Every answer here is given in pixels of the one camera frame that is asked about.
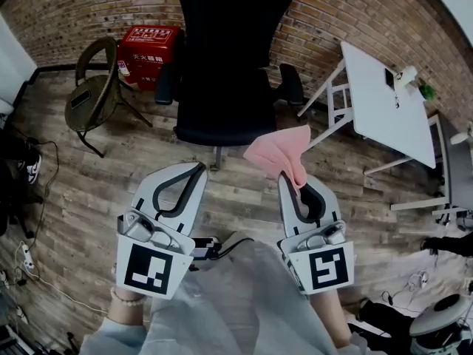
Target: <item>bracelet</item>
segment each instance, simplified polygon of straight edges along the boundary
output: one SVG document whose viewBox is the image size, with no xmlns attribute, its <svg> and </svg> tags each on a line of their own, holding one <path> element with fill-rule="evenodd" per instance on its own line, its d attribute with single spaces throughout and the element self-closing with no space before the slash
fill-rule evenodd
<svg viewBox="0 0 473 355">
<path fill-rule="evenodd" d="M 146 298 L 146 296 L 142 296 L 138 300 L 135 300 L 135 301 L 127 301 L 127 300 L 121 299 L 117 295 L 117 291 L 116 291 L 115 287 L 110 288 L 110 294 L 112 295 L 112 299 L 120 301 L 125 306 L 140 306 L 140 305 L 144 304 L 145 298 Z"/>
</svg>

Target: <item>white desk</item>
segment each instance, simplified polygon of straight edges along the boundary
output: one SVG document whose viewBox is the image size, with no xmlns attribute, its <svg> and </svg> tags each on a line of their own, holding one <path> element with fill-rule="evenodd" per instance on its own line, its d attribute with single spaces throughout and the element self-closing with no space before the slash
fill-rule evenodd
<svg viewBox="0 0 473 355">
<path fill-rule="evenodd" d="M 300 117 L 324 89 L 327 90 L 329 128 L 310 142 L 307 149 L 353 121 L 358 134 L 407 155 L 407 158 L 368 170 L 366 175 L 411 159 L 434 168 L 429 121 L 418 89 L 407 86 L 394 92 L 386 85 L 385 69 L 388 67 L 347 42 L 341 43 L 341 50 L 344 58 L 298 113 Z M 333 79 L 343 69 L 347 70 L 348 84 L 333 86 Z M 346 89 L 350 90 L 352 106 L 347 104 Z M 333 105 L 333 93 L 338 91 L 342 91 L 344 96 L 342 109 L 335 109 Z"/>
</svg>

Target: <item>brick wall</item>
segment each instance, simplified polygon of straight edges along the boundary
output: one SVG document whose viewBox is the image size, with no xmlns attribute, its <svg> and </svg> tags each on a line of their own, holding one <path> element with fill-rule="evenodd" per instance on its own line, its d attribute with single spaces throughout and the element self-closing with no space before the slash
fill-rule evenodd
<svg viewBox="0 0 473 355">
<path fill-rule="evenodd" d="M 121 38 L 132 24 L 184 27 L 179 0 L 2 0 L 1 14 L 38 66 L 75 63 L 94 38 Z M 242 21 L 251 17 L 242 17 Z M 439 0 L 294 0 L 276 32 L 268 67 L 294 65 L 306 95 L 341 59 L 348 41 L 397 70 L 413 64 L 461 128 L 473 119 L 473 54 Z"/>
</svg>

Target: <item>pink towel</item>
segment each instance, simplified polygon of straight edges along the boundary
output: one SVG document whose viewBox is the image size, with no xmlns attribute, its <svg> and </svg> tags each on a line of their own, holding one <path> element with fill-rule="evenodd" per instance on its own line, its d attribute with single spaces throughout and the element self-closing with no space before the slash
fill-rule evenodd
<svg viewBox="0 0 473 355">
<path fill-rule="evenodd" d="M 243 157 L 273 178 L 278 178 L 284 171 L 297 191 L 307 182 L 301 155 L 309 142 L 308 125 L 279 130 L 258 137 L 248 147 Z"/>
</svg>

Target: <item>red box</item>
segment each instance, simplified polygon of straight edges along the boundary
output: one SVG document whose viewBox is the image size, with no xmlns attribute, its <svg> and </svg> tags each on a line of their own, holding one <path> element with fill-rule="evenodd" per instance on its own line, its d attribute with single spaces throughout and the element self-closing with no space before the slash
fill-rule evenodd
<svg viewBox="0 0 473 355">
<path fill-rule="evenodd" d="M 128 84 L 154 90 L 163 64 L 174 61 L 179 27 L 134 25 L 118 44 L 118 69 Z"/>
</svg>

